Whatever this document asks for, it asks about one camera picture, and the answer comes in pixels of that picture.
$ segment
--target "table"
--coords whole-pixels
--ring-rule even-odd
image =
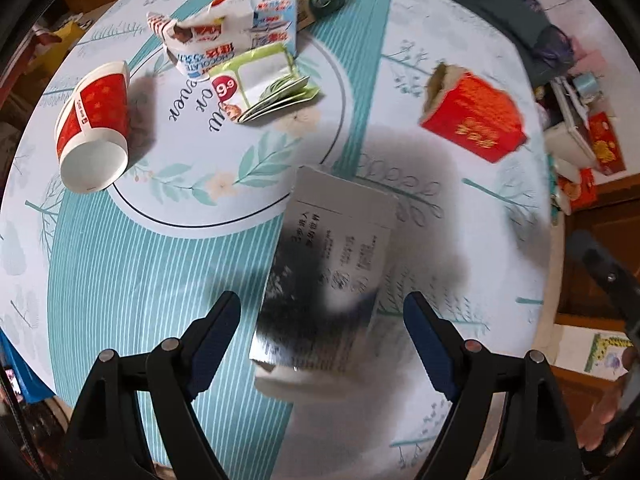
[[[463,336],[516,355],[529,349],[542,304],[546,158],[516,49],[450,0],[349,0],[300,34],[298,63],[324,97],[239,126],[218,113],[207,83],[188,84],[167,64],[145,25],[148,10],[183,18],[209,1],[119,0],[56,73],[2,202],[0,325],[73,405],[100,350],[149,351],[234,290],[240,326],[194,402],[230,478],[412,478],[449,405],[408,339],[404,295],[422,290]],[[132,167],[103,192],[65,192],[55,119],[76,82],[115,59],[132,73]],[[505,89],[528,143],[490,164],[417,126],[422,87],[441,60]],[[260,176],[272,155],[278,171]],[[400,206],[361,391],[292,407],[253,389],[247,352],[291,168],[302,163],[393,191]],[[141,410],[162,462],[148,396]]]

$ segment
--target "red paper cup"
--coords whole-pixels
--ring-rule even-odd
[[[127,169],[128,86],[127,63],[107,63],[84,76],[62,108],[56,150],[67,189],[100,191]]]

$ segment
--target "metal bolt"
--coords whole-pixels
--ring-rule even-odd
[[[474,354],[477,354],[482,350],[482,343],[475,339],[467,339],[465,341],[465,348]]]
[[[532,350],[529,352],[529,357],[535,363],[541,363],[545,360],[545,355],[540,350]]]
[[[162,350],[164,350],[165,352],[170,352],[171,350],[175,350],[176,348],[178,348],[179,344],[179,339],[176,339],[175,337],[168,337],[160,343],[160,348],[162,348]]]
[[[107,348],[106,350],[103,350],[98,354],[98,359],[100,359],[100,361],[102,361],[103,363],[106,363],[107,361],[111,361],[114,355],[115,352],[110,348]]]

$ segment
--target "printed flower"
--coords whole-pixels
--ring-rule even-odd
[[[206,181],[204,187],[209,197],[215,202],[221,196],[233,196],[236,194],[236,190],[233,187],[235,181],[234,174],[226,171],[216,173]]]
[[[320,120],[320,110],[315,106],[301,108],[278,119],[275,127],[292,137],[304,137],[307,132],[314,132]]]

